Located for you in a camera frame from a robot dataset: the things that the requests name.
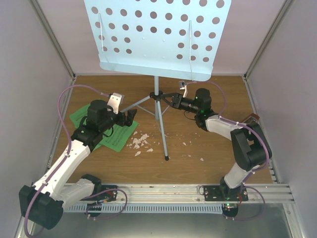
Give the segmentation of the green sheet music page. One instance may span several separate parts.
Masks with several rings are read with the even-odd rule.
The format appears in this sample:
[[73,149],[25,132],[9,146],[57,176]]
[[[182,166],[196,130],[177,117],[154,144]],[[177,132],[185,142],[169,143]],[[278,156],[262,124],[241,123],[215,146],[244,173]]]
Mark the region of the green sheet music page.
[[113,126],[113,133],[111,135],[112,130],[109,129],[105,132],[106,135],[109,135],[109,137],[103,137],[100,144],[102,146],[105,146],[109,149],[114,150],[115,152],[120,152],[123,147],[125,146],[127,140],[129,137],[133,134],[136,127],[138,126],[138,122],[133,121],[131,126]]
[[88,121],[90,104],[82,107],[77,112],[73,113],[70,118],[75,125],[75,130],[70,136],[71,141],[82,142],[84,146],[88,146],[90,152],[93,152],[99,147],[103,136],[98,130],[98,126],[95,123],[90,123]]

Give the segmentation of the light blue music stand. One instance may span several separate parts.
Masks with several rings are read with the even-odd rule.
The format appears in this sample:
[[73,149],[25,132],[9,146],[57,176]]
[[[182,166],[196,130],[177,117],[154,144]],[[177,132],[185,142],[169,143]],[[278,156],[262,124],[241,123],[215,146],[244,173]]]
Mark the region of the light blue music stand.
[[103,70],[210,79],[229,0],[87,0]]

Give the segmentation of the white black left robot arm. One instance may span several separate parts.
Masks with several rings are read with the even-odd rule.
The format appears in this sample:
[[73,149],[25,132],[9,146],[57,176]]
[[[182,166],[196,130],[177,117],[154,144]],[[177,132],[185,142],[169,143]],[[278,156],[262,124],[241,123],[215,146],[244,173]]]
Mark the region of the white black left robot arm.
[[114,125],[130,127],[133,124],[136,109],[122,113],[117,106],[118,103],[111,101],[92,101],[87,115],[81,119],[65,151],[51,169],[32,186],[25,185],[20,189],[20,210],[25,221],[32,221],[50,230],[61,220],[64,211],[80,200],[116,199],[114,191],[117,186],[102,191],[101,180],[93,175],[83,175],[68,188],[64,185],[106,136],[107,130],[112,130]]

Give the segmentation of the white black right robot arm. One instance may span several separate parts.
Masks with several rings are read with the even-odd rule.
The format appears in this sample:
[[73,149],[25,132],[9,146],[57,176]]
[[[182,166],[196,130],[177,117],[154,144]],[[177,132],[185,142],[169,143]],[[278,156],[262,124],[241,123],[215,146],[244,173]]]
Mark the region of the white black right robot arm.
[[234,122],[214,112],[208,89],[199,88],[194,99],[179,93],[161,94],[160,98],[172,108],[193,113],[199,128],[231,141],[235,163],[220,180],[219,195],[223,200],[232,200],[251,174],[268,166],[272,152],[261,126],[257,122]]

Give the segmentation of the large white paper scrap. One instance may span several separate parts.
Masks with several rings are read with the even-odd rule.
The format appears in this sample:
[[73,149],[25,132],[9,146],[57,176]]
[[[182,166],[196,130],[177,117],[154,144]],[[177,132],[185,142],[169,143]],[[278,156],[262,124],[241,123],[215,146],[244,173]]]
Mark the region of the large white paper scrap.
[[139,139],[134,138],[133,143],[134,144],[134,149],[139,149],[141,146],[143,146],[144,144],[148,144],[147,142],[147,138],[149,136],[147,134],[143,134]]

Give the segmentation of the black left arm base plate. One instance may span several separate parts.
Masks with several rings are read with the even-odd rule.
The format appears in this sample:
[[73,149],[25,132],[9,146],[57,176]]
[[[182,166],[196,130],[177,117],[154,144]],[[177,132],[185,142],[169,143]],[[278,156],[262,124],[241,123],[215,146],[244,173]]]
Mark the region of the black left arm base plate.
[[[98,190],[98,192],[108,190],[108,189],[114,189],[114,188],[118,188],[118,186],[117,185],[101,185],[101,188]],[[115,201],[116,193],[117,193],[116,190],[107,191],[97,196],[96,199],[98,200],[99,203]]]

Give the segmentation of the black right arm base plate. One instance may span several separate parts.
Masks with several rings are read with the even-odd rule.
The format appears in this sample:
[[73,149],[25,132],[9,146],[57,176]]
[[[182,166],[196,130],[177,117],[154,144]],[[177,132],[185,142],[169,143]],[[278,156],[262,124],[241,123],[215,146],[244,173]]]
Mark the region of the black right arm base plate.
[[246,189],[237,187],[230,189],[225,185],[203,185],[205,201],[248,201]]

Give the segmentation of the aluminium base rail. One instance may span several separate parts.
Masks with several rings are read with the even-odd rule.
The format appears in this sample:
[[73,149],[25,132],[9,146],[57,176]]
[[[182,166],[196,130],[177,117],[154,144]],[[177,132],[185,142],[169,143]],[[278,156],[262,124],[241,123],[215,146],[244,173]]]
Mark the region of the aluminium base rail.
[[[198,204],[206,203],[199,184],[133,184],[118,183],[127,193],[128,203]],[[247,184],[247,203],[294,203],[287,184]]]

